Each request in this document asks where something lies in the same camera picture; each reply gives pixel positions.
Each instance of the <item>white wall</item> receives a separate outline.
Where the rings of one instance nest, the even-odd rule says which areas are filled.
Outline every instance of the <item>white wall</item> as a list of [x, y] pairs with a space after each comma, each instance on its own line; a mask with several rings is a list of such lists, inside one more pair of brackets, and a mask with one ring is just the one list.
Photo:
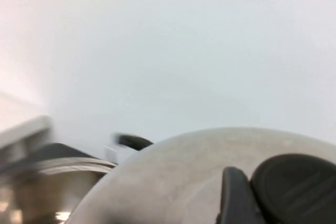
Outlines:
[[98, 156], [116, 131], [257, 126], [336, 143], [335, 17], [335, 0], [0, 0], [0, 90]]

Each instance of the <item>round metal lid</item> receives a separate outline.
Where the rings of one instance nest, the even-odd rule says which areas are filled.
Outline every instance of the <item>round metal lid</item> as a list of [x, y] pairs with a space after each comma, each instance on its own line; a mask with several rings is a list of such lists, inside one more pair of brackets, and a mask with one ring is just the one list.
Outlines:
[[250, 176], [262, 161], [284, 153], [336, 163], [336, 146], [298, 134], [254, 128], [187, 133], [154, 144], [114, 168], [67, 223], [214, 223], [223, 168], [236, 166]]

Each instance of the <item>reflective metal surface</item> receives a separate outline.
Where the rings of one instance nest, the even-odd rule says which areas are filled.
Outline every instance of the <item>reflective metal surface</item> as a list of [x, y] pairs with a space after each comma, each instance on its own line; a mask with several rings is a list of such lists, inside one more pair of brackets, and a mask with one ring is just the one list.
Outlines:
[[0, 177], [1, 224], [62, 224], [115, 165], [94, 158], [59, 158]]
[[223, 128], [183, 134], [117, 166], [67, 224], [215, 223], [223, 168], [236, 166], [250, 176], [262, 161], [283, 153], [336, 163], [336, 146], [288, 132]]

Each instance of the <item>black handle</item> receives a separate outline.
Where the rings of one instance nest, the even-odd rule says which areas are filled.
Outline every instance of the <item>black handle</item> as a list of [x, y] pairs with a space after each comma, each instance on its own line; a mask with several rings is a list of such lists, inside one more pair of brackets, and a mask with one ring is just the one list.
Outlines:
[[143, 137], [121, 134], [117, 136], [117, 144], [127, 146], [136, 151], [140, 151], [153, 143]]
[[220, 203], [216, 224], [266, 224], [249, 181], [238, 168], [224, 169]]

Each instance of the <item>white shelf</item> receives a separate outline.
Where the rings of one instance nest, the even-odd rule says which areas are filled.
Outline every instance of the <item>white shelf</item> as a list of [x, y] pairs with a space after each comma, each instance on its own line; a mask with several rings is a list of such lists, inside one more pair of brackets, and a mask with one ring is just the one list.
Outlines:
[[49, 120], [44, 113], [0, 93], [0, 148], [48, 127]]

